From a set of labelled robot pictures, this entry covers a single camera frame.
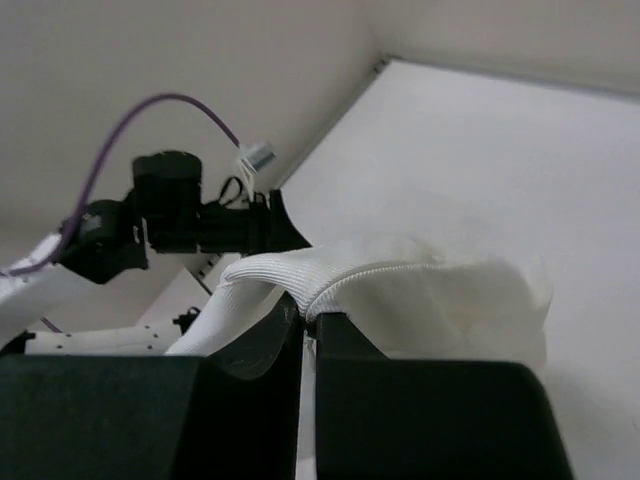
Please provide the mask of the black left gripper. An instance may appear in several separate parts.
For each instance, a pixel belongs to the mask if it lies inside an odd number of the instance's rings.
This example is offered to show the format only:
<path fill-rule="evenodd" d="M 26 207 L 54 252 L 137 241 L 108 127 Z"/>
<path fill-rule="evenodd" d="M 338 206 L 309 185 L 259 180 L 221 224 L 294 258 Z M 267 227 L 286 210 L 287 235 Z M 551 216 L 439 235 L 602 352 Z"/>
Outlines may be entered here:
<path fill-rule="evenodd" d="M 269 250 L 310 247 L 292 223 L 279 189 L 269 192 L 269 210 L 264 199 L 245 208 L 230 208 L 221 200 L 204 204 L 202 162 L 180 151 L 138 157 L 132 174 L 134 210 L 158 253 L 253 254 L 263 250 L 266 238 Z"/>

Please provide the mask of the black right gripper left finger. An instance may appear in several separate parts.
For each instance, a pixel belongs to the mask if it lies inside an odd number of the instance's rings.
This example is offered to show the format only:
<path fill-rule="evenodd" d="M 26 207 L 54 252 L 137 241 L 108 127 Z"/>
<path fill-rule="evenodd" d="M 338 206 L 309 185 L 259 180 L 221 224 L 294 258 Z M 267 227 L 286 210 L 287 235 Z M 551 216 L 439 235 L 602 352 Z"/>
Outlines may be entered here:
<path fill-rule="evenodd" d="M 291 479 L 303 326 L 288 295 L 216 354 L 1 353 L 5 479 Z"/>

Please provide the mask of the white pleated skirt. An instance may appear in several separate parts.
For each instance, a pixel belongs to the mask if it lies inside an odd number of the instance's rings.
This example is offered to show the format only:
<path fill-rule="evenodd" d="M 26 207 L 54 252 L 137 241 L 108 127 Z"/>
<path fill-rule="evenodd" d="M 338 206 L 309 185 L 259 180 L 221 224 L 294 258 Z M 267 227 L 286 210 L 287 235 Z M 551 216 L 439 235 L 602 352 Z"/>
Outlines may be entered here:
<path fill-rule="evenodd" d="M 553 288 L 496 257 L 441 253 L 407 237 L 358 237 L 229 265 L 172 355 L 208 356 L 255 326 L 276 289 L 300 316 L 342 313 L 393 359 L 514 361 L 540 370 Z"/>

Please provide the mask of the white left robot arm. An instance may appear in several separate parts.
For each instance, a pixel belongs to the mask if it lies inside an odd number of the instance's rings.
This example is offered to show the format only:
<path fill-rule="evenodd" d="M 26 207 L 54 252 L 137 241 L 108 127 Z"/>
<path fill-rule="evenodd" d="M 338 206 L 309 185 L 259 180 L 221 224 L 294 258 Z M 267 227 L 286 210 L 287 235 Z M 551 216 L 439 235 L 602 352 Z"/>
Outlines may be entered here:
<path fill-rule="evenodd" d="M 257 174 L 275 157 L 258 144 L 239 151 L 240 208 L 217 198 L 201 201 L 202 163 L 180 151 L 132 163 L 134 186 L 122 200 L 82 208 L 68 245 L 46 237 L 1 277 L 1 351 L 4 354 L 161 355 L 199 314 L 186 313 L 139 327 L 77 333 L 30 332 L 28 325 L 55 307 L 105 285 L 126 270 L 145 270 L 146 251 L 160 254 L 253 255 L 308 247 L 292 224 L 278 190 L 259 193 Z"/>

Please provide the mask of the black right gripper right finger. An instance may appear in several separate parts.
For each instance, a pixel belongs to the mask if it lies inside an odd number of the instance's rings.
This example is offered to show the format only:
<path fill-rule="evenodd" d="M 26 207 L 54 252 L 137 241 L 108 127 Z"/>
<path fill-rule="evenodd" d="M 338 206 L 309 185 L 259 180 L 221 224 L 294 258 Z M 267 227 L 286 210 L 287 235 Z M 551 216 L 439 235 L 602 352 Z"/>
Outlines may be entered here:
<path fill-rule="evenodd" d="M 316 334 L 318 478 L 572 478 L 528 367 L 392 360 L 344 314 L 318 317 Z"/>

